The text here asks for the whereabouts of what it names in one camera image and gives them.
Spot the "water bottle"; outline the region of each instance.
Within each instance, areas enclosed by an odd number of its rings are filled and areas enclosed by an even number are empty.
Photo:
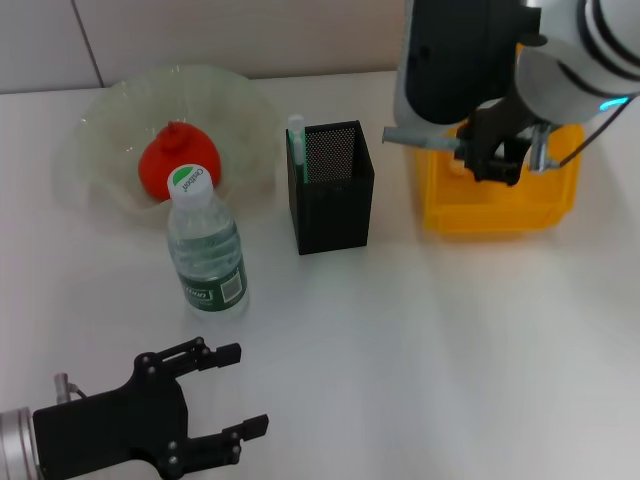
[[[202,318],[237,318],[249,302],[240,235],[200,165],[176,168],[167,181],[169,252],[190,308]]]

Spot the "white wall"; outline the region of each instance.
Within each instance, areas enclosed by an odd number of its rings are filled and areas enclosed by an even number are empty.
[[[78,0],[105,83],[212,63],[249,77],[395,69],[403,0]]]
[[[70,0],[0,0],[0,93],[96,86]]]
[[[109,85],[158,65],[250,77],[395,69],[403,0],[76,0]],[[71,0],[0,0],[0,93],[98,86]]]

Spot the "white table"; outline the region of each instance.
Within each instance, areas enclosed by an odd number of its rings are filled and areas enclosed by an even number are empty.
[[[243,359],[184,377],[190,433],[271,426],[240,465],[192,478],[636,478],[640,105],[589,149],[558,228],[445,243],[422,233],[403,149],[380,143],[392,74],[258,85],[311,124],[362,122],[369,245],[299,257],[282,162],[275,195],[237,213],[251,305],[222,324],[185,314],[162,235],[57,201],[53,154],[100,91],[0,96],[0,411],[52,404],[58,371],[118,387],[138,353],[202,335]],[[135,463],[96,475],[155,478]]]

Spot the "black mesh pen holder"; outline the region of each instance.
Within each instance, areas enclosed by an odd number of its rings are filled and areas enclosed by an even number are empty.
[[[360,122],[307,127],[305,134],[306,183],[286,134],[289,207],[298,253],[364,247],[375,175]]]

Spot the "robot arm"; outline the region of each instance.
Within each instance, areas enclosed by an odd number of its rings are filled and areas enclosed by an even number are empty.
[[[66,375],[56,378],[59,404],[33,414],[0,414],[0,480],[65,480],[129,460],[153,465],[166,480],[236,464],[240,441],[266,434],[266,415],[189,438],[188,410],[176,378],[240,361],[240,345],[210,350],[202,338],[143,353],[133,375],[111,392],[70,401]]]
[[[556,0],[542,8],[408,0],[407,15],[400,128],[386,129],[384,140],[454,150],[478,181],[515,185],[530,147],[531,171],[558,168],[547,155],[550,133],[628,105],[640,92],[635,0]],[[464,120],[457,140],[437,137]]]

